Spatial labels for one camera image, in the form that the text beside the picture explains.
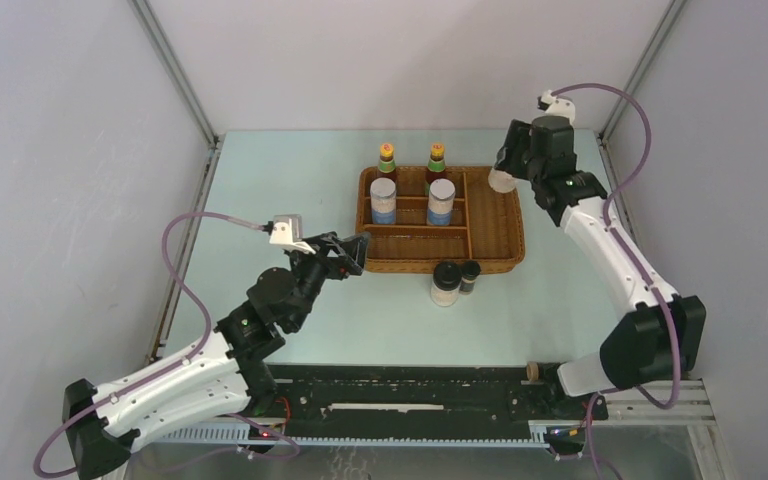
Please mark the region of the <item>black-top clear shaker bottle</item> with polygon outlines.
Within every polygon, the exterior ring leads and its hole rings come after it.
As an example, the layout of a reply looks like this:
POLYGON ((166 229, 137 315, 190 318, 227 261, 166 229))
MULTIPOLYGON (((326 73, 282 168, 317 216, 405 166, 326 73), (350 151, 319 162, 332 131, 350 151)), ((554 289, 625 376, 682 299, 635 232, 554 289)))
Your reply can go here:
POLYGON ((503 170, 493 168, 488 174, 488 185, 497 193, 507 194, 517 188, 517 179, 503 170))

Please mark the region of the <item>silver-lid salt jar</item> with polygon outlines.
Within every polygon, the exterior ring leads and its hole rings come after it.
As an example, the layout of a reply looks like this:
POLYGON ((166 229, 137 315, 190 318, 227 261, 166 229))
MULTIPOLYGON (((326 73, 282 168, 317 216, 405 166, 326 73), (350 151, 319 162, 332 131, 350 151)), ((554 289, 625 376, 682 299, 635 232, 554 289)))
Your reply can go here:
POLYGON ((440 178, 429 184, 426 223, 448 226, 451 222, 456 188, 452 181, 440 178))
POLYGON ((377 178, 370 185, 371 217, 374 224, 396 222, 397 188, 390 178, 377 178))

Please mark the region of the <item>yellow-cap sauce bottle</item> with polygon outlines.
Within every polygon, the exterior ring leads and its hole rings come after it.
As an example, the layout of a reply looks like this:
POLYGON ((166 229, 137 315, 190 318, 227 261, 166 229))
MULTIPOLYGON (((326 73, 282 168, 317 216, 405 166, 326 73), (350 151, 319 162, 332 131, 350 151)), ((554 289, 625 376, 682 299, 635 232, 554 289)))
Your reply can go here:
POLYGON ((430 147, 429 160, 425 172, 425 193, 428 194, 431 184, 446 178, 445 146, 443 143, 433 143, 430 147))
POLYGON ((379 178, 387 178, 393 182, 397 181, 398 171, 395 162, 395 149, 391 143, 380 145, 377 170, 379 178))

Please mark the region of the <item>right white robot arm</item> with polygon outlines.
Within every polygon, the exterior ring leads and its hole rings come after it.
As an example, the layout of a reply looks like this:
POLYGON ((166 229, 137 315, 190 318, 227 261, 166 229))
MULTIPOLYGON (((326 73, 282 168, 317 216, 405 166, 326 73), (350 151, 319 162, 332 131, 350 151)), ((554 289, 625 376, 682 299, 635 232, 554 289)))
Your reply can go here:
POLYGON ((524 180, 535 202, 583 251, 607 285, 618 322, 599 349, 565 362, 541 392, 545 411, 566 418, 582 395, 678 380, 696 366, 707 316, 645 259, 598 178, 577 166, 575 131, 563 116, 512 120, 489 176, 500 192, 524 180))

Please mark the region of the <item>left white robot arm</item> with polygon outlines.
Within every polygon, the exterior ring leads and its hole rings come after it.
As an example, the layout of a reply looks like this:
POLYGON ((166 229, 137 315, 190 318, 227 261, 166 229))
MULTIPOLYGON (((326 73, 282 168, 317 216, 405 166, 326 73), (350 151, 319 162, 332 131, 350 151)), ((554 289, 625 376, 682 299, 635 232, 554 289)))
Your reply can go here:
POLYGON ((263 271, 206 340, 112 382, 67 386, 63 423, 78 477, 102 477, 190 424, 271 412, 277 384, 265 359, 301 329, 326 281, 363 273, 370 240, 367 232, 305 238, 286 250, 290 266, 263 271))

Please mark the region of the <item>brown wicker divided basket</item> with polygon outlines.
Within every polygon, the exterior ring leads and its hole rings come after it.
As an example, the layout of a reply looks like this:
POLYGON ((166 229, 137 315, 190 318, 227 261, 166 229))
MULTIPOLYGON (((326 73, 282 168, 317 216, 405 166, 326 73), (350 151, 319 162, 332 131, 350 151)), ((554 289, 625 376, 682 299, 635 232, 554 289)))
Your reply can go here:
POLYGON ((398 169, 396 219, 372 220, 370 187, 377 169, 359 175, 355 231, 371 235, 366 270, 375 273, 430 274, 441 261, 479 263, 483 275, 507 273, 526 253, 523 212, 516 192, 498 193, 488 183, 489 166, 449 166, 455 185, 450 223, 427 223, 426 168, 398 169))

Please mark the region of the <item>black-lid white spice jar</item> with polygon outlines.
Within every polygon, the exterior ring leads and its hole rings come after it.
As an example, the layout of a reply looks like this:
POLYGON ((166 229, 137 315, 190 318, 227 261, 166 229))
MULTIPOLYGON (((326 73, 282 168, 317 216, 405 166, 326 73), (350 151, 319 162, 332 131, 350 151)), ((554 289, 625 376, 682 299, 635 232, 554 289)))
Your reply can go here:
POLYGON ((452 306, 459 297, 462 274, 452 261, 438 263, 432 273, 431 299, 440 307, 452 306))

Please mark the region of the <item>small black pepper jar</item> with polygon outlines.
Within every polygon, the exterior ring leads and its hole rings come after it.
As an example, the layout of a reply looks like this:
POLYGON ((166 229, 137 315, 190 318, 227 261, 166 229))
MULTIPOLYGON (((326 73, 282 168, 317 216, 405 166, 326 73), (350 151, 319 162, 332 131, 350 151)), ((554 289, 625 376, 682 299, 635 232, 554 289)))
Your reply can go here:
POLYGON ((475 283, 481 274, 482 268, 478 261, 468 260, 460 265, 461 283, 459 293, 469 295, 474 291, 475 283))

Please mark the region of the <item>small wooden cork knob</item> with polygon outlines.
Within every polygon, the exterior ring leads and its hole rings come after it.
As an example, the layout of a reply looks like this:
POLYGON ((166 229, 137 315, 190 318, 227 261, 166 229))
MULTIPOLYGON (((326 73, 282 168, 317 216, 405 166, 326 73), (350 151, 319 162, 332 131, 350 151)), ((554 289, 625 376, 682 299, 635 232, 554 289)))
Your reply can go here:
POLYGON ((540 364, 538 362, 529 361, 526 364, 526 378, 530 383, 535 383, 540 380, 540 364))

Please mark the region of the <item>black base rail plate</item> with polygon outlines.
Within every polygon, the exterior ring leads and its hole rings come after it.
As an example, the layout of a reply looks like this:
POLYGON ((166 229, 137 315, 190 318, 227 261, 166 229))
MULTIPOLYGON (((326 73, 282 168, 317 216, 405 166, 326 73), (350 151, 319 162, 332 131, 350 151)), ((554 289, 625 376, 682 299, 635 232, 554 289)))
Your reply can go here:
POLYGON ((241 410, 286 421, 302 441, 529 441, 538 425, 608 417, 603 399, 570 397, 553 371, 518 367, 281 365, 276 385, 241 410))

